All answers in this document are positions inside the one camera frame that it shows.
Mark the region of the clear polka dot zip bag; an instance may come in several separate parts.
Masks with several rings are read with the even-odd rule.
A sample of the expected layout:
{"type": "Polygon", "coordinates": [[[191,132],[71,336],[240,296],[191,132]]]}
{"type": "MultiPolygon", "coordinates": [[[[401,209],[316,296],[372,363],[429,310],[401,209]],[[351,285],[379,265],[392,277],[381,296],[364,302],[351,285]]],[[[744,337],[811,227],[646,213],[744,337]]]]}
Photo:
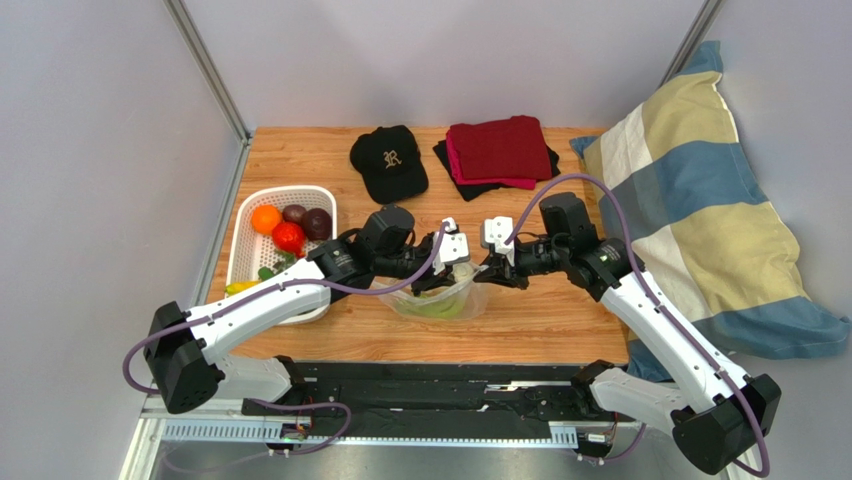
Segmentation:
{"type": "Polygon", "coordinates": [[[453,266],[450,286],[422,292],[419,296],[410,287],[378,296],[378,299],[397,315],[412,320],[470,320],[482,315],[489,303],[488,286],[474,282],[484,270],[472,262],[453,266]]]}

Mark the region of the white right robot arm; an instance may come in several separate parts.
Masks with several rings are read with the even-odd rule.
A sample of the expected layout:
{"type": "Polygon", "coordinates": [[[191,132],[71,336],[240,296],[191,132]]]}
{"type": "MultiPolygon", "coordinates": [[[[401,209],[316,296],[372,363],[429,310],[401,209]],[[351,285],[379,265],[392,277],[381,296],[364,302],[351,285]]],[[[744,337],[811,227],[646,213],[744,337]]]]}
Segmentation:
{"type": "Polygon", "coordinates": [[[525,289],[532,276],[561,272],[617,316],[671,376],[654,383],[603,360],[571,380],[573,402],[584,415],[624,414],[667,433],[698,470],[714,475],[761,448],[781,399],[768,375],[749,375],[714,347],[663,294],[649,271],[630,258],[625,243],[602,239],[586,206],[573,193],[538,203],[546,232],[516,239],[509,217],[480,228],[488,255],[478,283],[525,289]]]}

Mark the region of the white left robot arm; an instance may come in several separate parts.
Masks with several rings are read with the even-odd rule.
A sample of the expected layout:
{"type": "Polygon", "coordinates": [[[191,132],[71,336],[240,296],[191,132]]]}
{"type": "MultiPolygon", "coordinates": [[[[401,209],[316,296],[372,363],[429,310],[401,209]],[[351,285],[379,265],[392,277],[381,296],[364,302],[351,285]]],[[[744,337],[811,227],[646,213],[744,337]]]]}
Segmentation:
{"type": "Polygon", "coordinates": [[[446,218],[419,244],[410,240],[412,214],[388,205],[365,224],[326,240],[268,280],[217,302],[182,309],[176,302],[154,313],[148,337],[132,348],[142,354],[158,396],[170,414],[195,410],[215,397],[274,402],[292,388],[295,374],[282,359],[233,356],[245,341],[282,322],[349,296],[380,296],[377,277],[416,292],[446,283],[451,267],[469,258],[466,236],[446,218]]]}

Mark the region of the black folded cloth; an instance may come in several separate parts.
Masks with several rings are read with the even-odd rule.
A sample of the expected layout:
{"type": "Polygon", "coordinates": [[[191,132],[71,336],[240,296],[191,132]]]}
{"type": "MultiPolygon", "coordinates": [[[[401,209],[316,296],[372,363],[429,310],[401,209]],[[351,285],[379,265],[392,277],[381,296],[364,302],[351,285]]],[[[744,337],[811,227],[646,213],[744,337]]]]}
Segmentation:
{"type": "Polygon", "coordinates": [[[450,177],[451,182],[453,183],[455,189],[458,191],[460,196],[466,202],[471,202],[477,197],[485,194],[486,192],[503,189],[503,188],[516,188],[522,190],[532,190],[535,188],[537,181],[529,180],[529,179],[509,179],[509,183],[479,183],[479,184],[462,184],[459,183],[452,175],[452,169],[450,165],[449,155],[447,153],[446,141],[441,140],[435,146],[432,147],[433,152],[439,159],[439,162],[443,166],[444,170],[450,177]]]}

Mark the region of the dark purple round fruit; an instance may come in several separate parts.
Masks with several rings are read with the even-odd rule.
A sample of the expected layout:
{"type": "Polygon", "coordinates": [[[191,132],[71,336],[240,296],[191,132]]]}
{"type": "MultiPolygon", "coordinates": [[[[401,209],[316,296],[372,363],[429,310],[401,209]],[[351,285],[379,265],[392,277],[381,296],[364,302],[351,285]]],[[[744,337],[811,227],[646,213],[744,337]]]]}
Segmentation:
{"type": "Polygon", "coordinates": [[[334,221],[326,210],[313,208],[302,215],[301,227],[308,240],[325,241],[333,235],[334,221]]]}

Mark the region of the black baseball cap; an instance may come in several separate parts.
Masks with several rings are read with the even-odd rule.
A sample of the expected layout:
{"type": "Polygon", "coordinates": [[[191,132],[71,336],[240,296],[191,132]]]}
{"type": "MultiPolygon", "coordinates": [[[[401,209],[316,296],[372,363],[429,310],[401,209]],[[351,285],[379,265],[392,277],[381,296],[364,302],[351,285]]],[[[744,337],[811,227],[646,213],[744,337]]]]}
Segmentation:
{"type": "Polygon", "coordinates": [[[359,136],[349,158],[377,204],[410,199],[429,187],[416,138],[405,125],[378,127],[359,136]]]}

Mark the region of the dark red folded cloth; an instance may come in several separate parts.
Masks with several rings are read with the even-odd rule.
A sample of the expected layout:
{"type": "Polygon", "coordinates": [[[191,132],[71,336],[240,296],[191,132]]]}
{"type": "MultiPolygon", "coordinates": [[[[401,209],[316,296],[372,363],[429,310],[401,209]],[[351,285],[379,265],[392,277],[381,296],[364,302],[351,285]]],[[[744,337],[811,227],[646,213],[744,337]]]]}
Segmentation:
{"type": "Polygon", "coordinates": [[[453,124],[447,147],[455,153],[459,173],[466,181],[553,177],[548,146],[535,117],[453,124]]]}

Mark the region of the small dark purple fruit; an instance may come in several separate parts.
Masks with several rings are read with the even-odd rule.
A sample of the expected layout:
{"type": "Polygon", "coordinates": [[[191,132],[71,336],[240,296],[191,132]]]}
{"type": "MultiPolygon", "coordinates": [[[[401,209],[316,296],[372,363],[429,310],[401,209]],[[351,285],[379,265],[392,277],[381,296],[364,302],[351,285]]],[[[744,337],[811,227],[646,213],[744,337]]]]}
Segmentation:
{"type": "Polygon", "coordinates": [[[306,213],[307,209],[297,204],[288,205],[281,211],[283,221],[295,224],[300,224],[306,213]]]}

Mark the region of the red tomato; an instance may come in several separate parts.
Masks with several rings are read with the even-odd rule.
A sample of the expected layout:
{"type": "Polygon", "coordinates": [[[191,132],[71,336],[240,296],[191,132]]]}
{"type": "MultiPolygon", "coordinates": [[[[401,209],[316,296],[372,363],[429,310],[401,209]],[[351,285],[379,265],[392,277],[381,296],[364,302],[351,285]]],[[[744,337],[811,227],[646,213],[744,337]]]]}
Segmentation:
{"type": "Polygon", "coordinates": [[[304,255],[307,237],[302,227],[293,222],[281,222],[271,231],[271,239],[275,247],[283,252],[297,257],[304,255]]]}

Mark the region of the orange fruit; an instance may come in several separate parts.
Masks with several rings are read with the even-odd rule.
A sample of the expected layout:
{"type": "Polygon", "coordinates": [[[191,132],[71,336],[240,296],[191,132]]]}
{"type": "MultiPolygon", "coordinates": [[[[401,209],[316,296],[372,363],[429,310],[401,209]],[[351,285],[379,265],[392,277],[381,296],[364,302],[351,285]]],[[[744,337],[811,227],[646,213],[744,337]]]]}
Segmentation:
{"type": "Polygon", "coordinates": [[[270,236],[282,222],[282,213],[274,205],[262,204],[257,206],[250,217],[250,223],[255,232],[270,236]]]}

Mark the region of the white perforated plastic basket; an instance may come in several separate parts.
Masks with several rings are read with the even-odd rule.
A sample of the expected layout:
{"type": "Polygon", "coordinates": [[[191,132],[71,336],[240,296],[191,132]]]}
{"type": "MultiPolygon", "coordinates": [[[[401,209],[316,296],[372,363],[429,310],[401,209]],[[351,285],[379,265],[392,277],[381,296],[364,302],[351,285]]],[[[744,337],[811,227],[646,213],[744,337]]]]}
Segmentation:
{"type": "Polygon", "coordinates": [[[331,217],[328,240],[337,236],[337,202],[327,189],[314,185],[281,186],[259,190],[243,201],[236,213],[235,227],[228,261],[226,284],[252,282],[260,279],[258,271],[276,263],[287,261],[289,256],[279,251],[269,236],[256,232],[251,225],[251,215],[262,205],[282,210],[298,205],[307,210],[321,209],[331,217]]]}

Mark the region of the blue yellow striped pillow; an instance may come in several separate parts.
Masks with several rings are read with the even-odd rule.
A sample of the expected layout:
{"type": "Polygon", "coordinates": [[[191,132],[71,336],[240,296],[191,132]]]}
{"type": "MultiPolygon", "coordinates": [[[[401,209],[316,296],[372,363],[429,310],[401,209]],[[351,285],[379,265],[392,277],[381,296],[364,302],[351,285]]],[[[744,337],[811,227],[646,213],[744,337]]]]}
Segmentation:
{"type": "Polygon", "coordinates": [[[628,239],[716,348],[771,360],[843,354],[851,323],[814,302],[800,246],[759,186],[719,85],[716,41],[624,119],[571,146],[600,181],[608,237],[628,239]]]}

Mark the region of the yellow banana bunch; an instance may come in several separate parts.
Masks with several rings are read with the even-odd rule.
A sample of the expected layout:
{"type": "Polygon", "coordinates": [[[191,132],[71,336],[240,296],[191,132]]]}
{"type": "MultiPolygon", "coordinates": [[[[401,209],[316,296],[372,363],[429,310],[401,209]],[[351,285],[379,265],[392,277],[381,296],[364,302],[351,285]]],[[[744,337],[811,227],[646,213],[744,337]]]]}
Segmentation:
{"type": "Polygon", "coordinates": [[[225,286],[225,294],[227,297],[231,297],[237,295],[241,292],[244,292],[258,284],[261,283],[261,280],[250,280],[250,281],[242,281],[242,282],[233,282],[227,284],[225,286]]]}

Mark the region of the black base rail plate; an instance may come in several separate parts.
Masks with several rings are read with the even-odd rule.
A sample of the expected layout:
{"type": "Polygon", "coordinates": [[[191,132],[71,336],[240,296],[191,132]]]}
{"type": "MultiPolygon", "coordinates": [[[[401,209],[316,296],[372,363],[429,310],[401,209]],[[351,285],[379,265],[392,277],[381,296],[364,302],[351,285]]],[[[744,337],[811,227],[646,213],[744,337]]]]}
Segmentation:
{"type": "Polygon", "coordinates": [[[617,416],[579,402],[576,365],[296,362],[281,404],[311,433],[343,426],[350,439],[539,440],[552,422],[605,430],[617,416]]]}

